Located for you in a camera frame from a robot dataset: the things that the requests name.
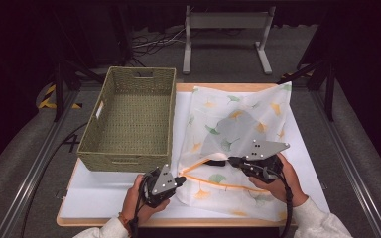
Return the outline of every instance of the white fabric bag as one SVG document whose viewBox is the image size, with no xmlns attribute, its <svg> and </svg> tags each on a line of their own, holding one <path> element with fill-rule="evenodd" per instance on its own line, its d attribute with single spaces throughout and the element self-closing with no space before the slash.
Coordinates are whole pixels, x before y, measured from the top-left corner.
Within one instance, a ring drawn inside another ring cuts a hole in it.
<svg viewBox="0 0 381 238">
<path fill-rule="evenodd" d="M 254 139 L 286 142 L 283 130 L 290 107 L 292 85 L 285 83 L 246 94 L 195 87 L 190 117 L 178 163 L 187 181 L 177 189 L 178 199 L 192 207 L 271 221 L 286 219 L 286 206 L 270 192 L 254 186 L 228 162 L 244 156 L 242 148 Z"/>
</svg>

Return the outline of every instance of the sleeve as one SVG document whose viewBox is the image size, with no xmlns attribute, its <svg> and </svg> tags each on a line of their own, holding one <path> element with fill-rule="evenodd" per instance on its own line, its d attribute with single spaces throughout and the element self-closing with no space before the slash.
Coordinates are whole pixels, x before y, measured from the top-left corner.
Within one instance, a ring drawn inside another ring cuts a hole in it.
<svg viewBox="0 0 381 238">
<path fill-rule="evenodd" d="M 111 218 L 103 227 L 86 229 L 75 235 L 74 238 L 127 238 L 128 236 L 128 231 L 119 219 Z"/>
<path fill-rule="evenodd" d="M 294 207 L 293 213 L 299 226 L 295 238 L 351 237 L 337 216 L 321 211 L 310 197 L 302 205 Z"/>
</svg>

